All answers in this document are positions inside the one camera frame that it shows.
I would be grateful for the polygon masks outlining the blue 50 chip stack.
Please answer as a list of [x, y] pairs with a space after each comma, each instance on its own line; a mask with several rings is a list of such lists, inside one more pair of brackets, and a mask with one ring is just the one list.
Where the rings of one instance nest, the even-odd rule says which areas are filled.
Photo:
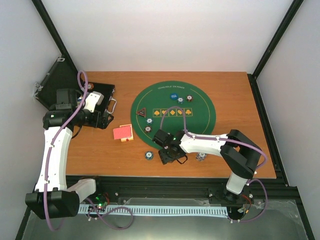
[[146, 160], [152, 160], [153, 157], [154, 157], [154, 153], [152, 151], [147, 151], [145, 154], [144, 154], [144, 157]]

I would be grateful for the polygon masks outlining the brown 100 chip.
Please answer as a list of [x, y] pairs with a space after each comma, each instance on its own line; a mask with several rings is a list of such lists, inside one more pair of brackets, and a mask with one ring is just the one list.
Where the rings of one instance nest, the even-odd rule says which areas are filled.
[[194, 98], [193, 98], [192, 95], [187, 95], [186, 99], [187, 99], [188, 102], [192, 102]]
[[152, 131], [152, 128], [151, 128], [150, 126], [146, 126], [146, 127], [144, 128], [144, 131], [145, 131], [146, 133], [150, 133], [150, 132]]

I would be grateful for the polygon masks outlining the triangular all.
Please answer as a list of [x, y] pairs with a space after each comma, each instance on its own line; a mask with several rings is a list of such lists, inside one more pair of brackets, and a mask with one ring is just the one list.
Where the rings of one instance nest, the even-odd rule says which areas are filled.
[[144, 107], [144, 108], [142, 108], [140, 110], [137, 110], [136, 114], [138, 116], [141, 116], [141, 117], [145, 118], [147, 116], [147, 109]]

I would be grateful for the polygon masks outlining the blue small blind button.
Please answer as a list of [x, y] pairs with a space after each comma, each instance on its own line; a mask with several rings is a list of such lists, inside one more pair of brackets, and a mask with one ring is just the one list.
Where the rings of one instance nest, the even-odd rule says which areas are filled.
[[177, 100], [177, 99], [179, 98], [179, 96], [178, 96], [177, 93], [171, 93], [171, 94], [169, 95], [169, 97], [170, 97], [171, 100]]

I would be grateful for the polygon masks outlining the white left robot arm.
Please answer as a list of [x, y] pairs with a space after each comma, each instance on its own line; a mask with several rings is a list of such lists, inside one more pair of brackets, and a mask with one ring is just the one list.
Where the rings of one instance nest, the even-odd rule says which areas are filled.
[[104, 188], [94, 178], [84, 178], [68, 187], [67, 157], [74, 128], [83, 126], [105, 129], [113, 120], [108, 112], [111, 94], [59, 89], [56, 103], [43, 118], [45, 137], [42, 167], [37, 183], [26, 194], [26, 205], [42, 220], [74, 217], [80, 203], [89, 197], [103, 198]]

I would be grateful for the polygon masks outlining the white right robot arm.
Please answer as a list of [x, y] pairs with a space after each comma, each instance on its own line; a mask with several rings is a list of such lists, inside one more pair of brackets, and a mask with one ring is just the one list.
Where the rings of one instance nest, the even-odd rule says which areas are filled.
[[159, 145], [158, 151], [165, 165], [187, 158], [187, 154], [201, 153], [224, 159], [231, 174], [222, 192], [222, 198], [236, 203], [243, 188], [251, 180], [263, 155], [262, 150], [239, 130], [232, 129], [228, 134], [204, 135], [188, 131], [178, 131], [175, 135], [159, 129], [152, 141]]

